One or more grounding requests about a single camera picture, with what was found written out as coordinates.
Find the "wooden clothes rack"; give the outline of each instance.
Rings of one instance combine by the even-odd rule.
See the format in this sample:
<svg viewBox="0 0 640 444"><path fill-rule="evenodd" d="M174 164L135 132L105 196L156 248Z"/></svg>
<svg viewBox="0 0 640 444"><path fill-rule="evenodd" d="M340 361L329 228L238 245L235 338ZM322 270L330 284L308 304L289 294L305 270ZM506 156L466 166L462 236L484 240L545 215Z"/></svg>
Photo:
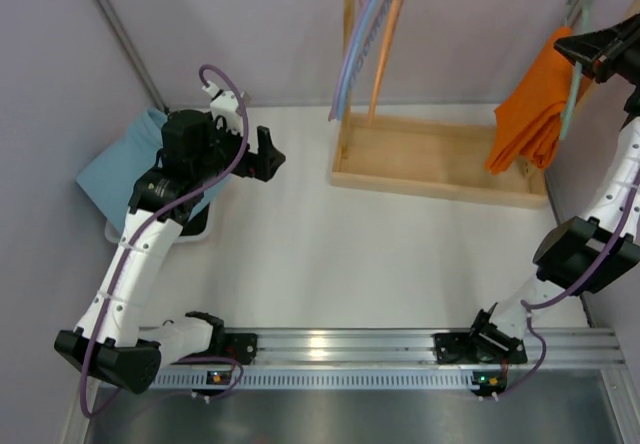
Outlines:
<svg viewBox="0 0 640 444"><path fill-rule="evenodd" d="M637 12L638 0L629 8ZM343 49L354 25L355 0L344 0ZM586 93L580 101L584 105ZM444 121L367 116L345 109L333 161L331 183L368 189L517 207L547 202L543 173L519 159L493 176L484 162L495 128Z"/></svg>

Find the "lavender wall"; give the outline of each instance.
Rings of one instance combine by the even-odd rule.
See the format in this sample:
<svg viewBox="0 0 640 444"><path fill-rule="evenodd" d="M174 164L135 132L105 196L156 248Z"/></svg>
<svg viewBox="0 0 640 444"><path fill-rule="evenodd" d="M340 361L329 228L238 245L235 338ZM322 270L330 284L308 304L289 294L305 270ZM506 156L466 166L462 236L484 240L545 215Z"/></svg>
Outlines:
<svg viewBox="0 0 640 444"><path fill-rule="evenodd" d="M146 100L91 0L0 0L0 442L54 442L78 373L53 350L110 249L75 174Z"/></svg>
<svg viewBox="0 0 640 444"><path fill-rule="evenodd" d="M595 23L618 22L620 9L632 0L598 0ZM633 88L617 76L600 85L572 124L567 140L547 173L550 191L561 219L584 211L615 154L617 133L626 117L623 106ZM636 389L640 389L640 267L589 299L594 319L612 326L618 335Z"/></svg>
<svg viewBox="0 0 640 444"><path fill-rule="evenodd" d="M496 102L563 18L566 0L407 0L383 101ZM113 0L171 104L203 103L194 70L226 69L263 105L326 104L343 0ZM377 49L355 92L368 101Z"/></svg>

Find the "light blue cloth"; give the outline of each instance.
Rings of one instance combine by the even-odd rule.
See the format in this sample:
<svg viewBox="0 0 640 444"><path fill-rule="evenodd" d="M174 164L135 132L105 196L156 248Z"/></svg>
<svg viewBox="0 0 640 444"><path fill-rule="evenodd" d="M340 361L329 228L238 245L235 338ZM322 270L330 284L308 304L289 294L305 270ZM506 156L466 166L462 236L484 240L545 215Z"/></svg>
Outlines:
<svg viewBox="0 0 640 444"><path fill-rule="evenodd" d="M153 166L156 153L162 147L160 129L165 122L164 113L147 109L131 123L121 139L105 149L76 177L76 182L120 234L124 231L133 185ZM205 192L191 217L204 209L225 183L226 179Z"/></svg>

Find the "orange cloth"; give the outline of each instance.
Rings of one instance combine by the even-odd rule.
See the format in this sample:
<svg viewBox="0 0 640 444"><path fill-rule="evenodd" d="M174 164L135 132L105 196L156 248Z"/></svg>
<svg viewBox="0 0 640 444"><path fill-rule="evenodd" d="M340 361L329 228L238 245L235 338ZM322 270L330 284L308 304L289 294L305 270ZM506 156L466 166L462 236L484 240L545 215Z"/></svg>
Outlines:
<svg viewBox="0 0 640 444"><path fill-rule="evenodd" d="M519 155L540 169L555 157L573 66L553 44L570 35L569 27L556 30L513 94L496 109L496 139L485 163L492 174L506 171Z"/></svg>

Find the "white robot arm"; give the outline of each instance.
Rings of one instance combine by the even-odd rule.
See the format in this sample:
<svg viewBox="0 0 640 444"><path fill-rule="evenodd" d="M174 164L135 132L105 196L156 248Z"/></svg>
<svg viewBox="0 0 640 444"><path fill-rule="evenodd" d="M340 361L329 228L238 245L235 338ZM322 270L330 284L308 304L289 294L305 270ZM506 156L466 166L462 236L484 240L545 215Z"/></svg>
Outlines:
<svg viewBox="0 0 640 444"><path fill-rule="evenodd" d="M596 192L596 198L587 211L582 213L580 219L584 222L597 222L600 230L613 233L620 221L629 190L635 187L633 181L639 168L640 118L636 118L620 132L617 152L609 171ZM631 242L635 238L638 227L640 217L638 211L640 211L640 193L633 198L632 211L621 232L621 236ZM603 243L591 238L587 245L592 246L591 249L594 252L599 252ZM497 304L490 322L507 336L522 340L527 330L527 310L522 306L521 301L534 305L540 304L549 301L564 290L551 280L540 280L533 275L508 300ZM533 321L535 322L547 309L549 307L532 310Z"/></svg>
<svg viewBox="0 0 640 444"><path fill-rule="evenodd" d="M205 313L140 330L162 262L204 195L198 190L232 161L237 162L234 175L265 182L285 161L264 127L257 128L258 153L249 152L248 145L243 151L235 96L212 83L205 91L212 97L211 112L169 114L163 148L134 186L124 232L102 285L74 330L60 331L54 345L77 369L89 360L88 375L134 393L145 391L166 365L194 353L220 356L225 349L223 321ZM178 199L184 202L163 211Z"/></svg>
<svg viewBox="0 0 640 444"><path fill-rule="evenodd" d="M640 262L640 246L634 244L640 216L640 14L602 31L559 39L554 47L597 83L619 74L636 86L625 104L629 117L616 155L587 210L543 239L533 258L536 274L507 300L480 310L468 332L435 336L441 364L525 363L522 339L547 308L568 296L599 292ZM495 390L478 395L506 389L504 379L491 381Z"/></svg>

